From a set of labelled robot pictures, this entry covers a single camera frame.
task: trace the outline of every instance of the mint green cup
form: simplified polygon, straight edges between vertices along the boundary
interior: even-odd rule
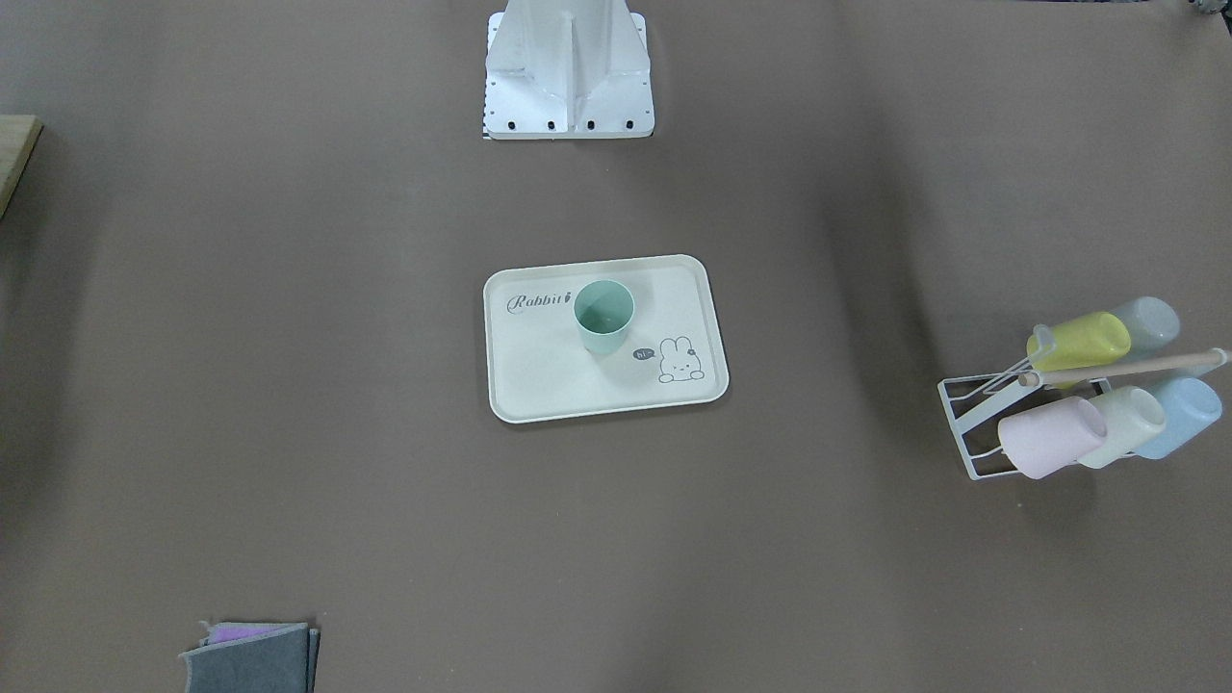
[[[611,354],[625,343],[633,322],[633,295],[610,279],[591,281],[573,300],[582,344],[594,354]]]

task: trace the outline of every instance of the white tray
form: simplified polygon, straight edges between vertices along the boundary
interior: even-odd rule
[[[573,297],[620,281],[637,305],[614,354],[582,345]],[[689,255],[503,270],[483,287],[488,401],[509,423],[699,404],[727,392],[706,268]]]

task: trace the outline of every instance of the drying rack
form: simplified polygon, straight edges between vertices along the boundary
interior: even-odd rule
[[[1198,354],[1164,356],[1129,364],[1039,371],[1031,364],[1039,363],[1040,359],[1055,351],[1057,342],[1047,326],[1035,326],[1032,334],[1037,344],[1036,350],[1013,366],[995,374],[949,377],[936,385],[941,404],[945,407],[946,420],[950,423],[950,432],[954,434],[954,441],[962,456],[962,465],[967,469],[967,476],[975,481],[1021,474],[1004,456],[999,443],[986,444],[987,449],[982,449],[978,446],[978,440],[972,440],[971,434],[984,423],[999,420],[1007,409],[1045,387],[1057,383],[1087,382],[1095,395],[1104,395],[1112,388],[1109,377],[1165,370],[1177,370],[1178,375],[1199,377],[1228,361],[1227,351],[1210,349]],[[989,461],[994,461],[994,464],[988,464]]]

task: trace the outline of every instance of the cup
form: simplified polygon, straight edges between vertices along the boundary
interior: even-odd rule
[[[1098,450],[1078,457],[1078,464],[1093,470],[1104,469],[1121,455],[1159,435],[1168,423],[1163,407],[1141,387],[1117,387],[1093,397],[1090,403],[1104,414],[1108,440]]]
[[[1026,355],[1037,371],[1058,371],[1111,364],[1130,351],[1130,332],[1121,318],[1100,311],[1063,322],[1052,328],[1057,348],[1051,354],[1034,358],[1040,348],[1031,335],[1026,340]]]
[[[1168,417],[1158,437],[1133,449],[1140,457],[1162,460],[1223,414],[1223,403],[1210,385],[1196,377],[1174,377],[1147,387]]]
[[[1130,333],[1126,361],[1149,359],[1180,334],[1180,317],[1172,306],[1154,296],[1135,298],[1110,311]]]
[[[1108,439],[1108,424],[1090,402],[1067,397],[1003,418],[997,437],[1018,471],[1044,478],[1098,450]]]
[[[594,354],[611,354],[628,335],[633,295],[618,281],[591,281],[574,297],[573,317],[586,349]]]

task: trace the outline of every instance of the wooden handle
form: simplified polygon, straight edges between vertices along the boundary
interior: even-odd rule
[[[1136,361],[1132,364],[1110,364],[1106,366],[1089,366],[1084,369],[1068,369],[1062,371],[1031,371],[1018,376],[1018,382],[1019,385],[1024,385],[1026,387],[1035,387],[1036,385],[1077,382],[1079,380],[1094,380],[1096,377],[1167,371],[1173,369],[1186,369],[1190,366],[1218,367],[1227,361],[1227,351],[1223,349],[1211,349],[1199,354],[1181,354],[1178,356],[1164,356],[1162,359],[1147,359],[1145,361]]]

